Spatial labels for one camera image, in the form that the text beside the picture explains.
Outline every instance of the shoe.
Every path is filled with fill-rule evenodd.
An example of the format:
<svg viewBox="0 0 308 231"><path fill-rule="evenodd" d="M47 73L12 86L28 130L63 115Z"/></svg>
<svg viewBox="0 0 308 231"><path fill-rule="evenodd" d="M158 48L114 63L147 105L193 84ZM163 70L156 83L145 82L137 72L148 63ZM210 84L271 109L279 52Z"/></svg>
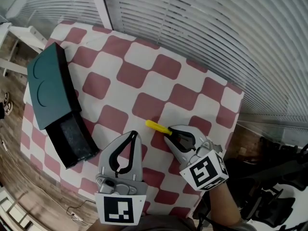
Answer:
<svg viewBox="0 0 308 231"><path fill-rule="evenodd" d="M5 106L8 104L9 98L10 98L10 94L9 94L8 92L6 92L6 93L4 94L3 107L5 107Z"/></svg>
<svg viewBox="0 0 308 231"><path fill-rule="evenodd" d="M12 102L9 102L9 103L4 107L5 115L8 116L8 115L12 112L13 108L14 108L13 103L12 103Z"/></svg>

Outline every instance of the checkered tablecloth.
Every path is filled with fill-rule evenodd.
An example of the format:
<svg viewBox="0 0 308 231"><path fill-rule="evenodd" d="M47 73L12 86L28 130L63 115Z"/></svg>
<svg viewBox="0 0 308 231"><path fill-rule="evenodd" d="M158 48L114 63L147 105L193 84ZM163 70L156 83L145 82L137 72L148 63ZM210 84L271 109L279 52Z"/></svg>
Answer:
<svg viewBox="0 0 308 231"><path fill-rule="evenodd" d="M185 217L198 204L179 174L179 163L163 135L147 119L166 127L191 125L225 149L244 93L213 72L144 40L81 23L62 22L48 40L65 49L82 107L81 116L100 149L136 130L142 139L143 179L149 185L144 212ZM65 169L46 131L39 131L25 95L21 151L66 188L94 200L99 155ZM128 153L123 153L125 163Z"/></svg>

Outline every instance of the white cord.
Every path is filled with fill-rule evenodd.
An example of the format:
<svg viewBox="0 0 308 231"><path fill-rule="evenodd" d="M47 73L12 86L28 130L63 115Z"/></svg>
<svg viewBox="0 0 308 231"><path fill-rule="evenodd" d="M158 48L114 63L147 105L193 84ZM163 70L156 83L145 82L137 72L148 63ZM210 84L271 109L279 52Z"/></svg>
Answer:
<svg viewBox="0 0 308 231"><path fill-rule="evenodd" d="M36 188L38 188L38 189L40 189L41 191L43 191L51 200L53 200L58 206L61 207L62 210L64 210L64 211L66 212L66 210L65 210L57 201L55 201L48 193L46 193L44 189L42 189L42 188L40 188L39 186L37 186L36 184L34 184L27 176L24 175L24 173L21 171L21 169L16 165L15 160L13 159L12 155L10 154L10 152L9 152L8 148L6 147L6 144L4 143L3 140L1 140L1 143L2 143L2 145L3 145L4 149L5 149L5 151L6 151L6 152L9 154L9 156L11 157L11 159L12 159L12 161L13 161L15 167L20 171L20 173L21 173L21 174L22 174L33 186L35 186ZM76 223L75 221L79 221L79 222L81 222L81 223L83 223L83 224L85 225L85 226L81 226L81 225L79 225L78 223L76 223L77 225L79 225L79 226L81 226L81 227L90 227L90 226L92 225L91 223L88 223L88 222L86 222L86 221L84 221L84 220L80 221L79 219L73 219L73 217L71 217L71 220L72 220L74 223Z"/></svg>

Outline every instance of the yellow screwdriver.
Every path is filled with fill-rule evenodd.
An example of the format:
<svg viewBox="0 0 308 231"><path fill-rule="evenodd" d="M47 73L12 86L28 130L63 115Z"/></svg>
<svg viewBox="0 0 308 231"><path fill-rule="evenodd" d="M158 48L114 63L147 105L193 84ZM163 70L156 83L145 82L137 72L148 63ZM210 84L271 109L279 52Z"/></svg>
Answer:
<svg viewBox="0 0 308 231"><path fill-rule="evenodd" d="M151 121L151 120L146 120L145 121L145 124L146 126L154 129L154 130L157 130L161 133L165 133L165 134L168 134L168 135L171 135L172 134L172 131L170 131L168 128L162 126L162 125L159 125L157 124L156 122L154 121Z"/></svg>

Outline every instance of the person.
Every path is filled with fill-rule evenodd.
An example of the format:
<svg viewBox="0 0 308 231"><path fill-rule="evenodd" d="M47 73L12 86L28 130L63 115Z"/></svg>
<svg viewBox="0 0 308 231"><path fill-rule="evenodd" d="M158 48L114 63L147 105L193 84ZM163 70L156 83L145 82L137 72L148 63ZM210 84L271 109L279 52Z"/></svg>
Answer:
<svg viewBox="0 0 308 231"><path fill-rule="evenodd" d="M256 231L242 222L241 213L229 192L226 183L220 184L209 192L211 202L211 220L224 228L213 225L214 230ZM196 231L194 222L188 218L176 216L148 215L140 218L137 226L116 226L101 224L99 219L88 231Z"/></svg>
<svg viewBox="0 0 308 231"><path fill-rule="evenodd" d="M4 99L0 103L0 119L4 119L4 117L9 115L13 110L13 103L9 101L10 94L7 92L4 94Z"/></svg>

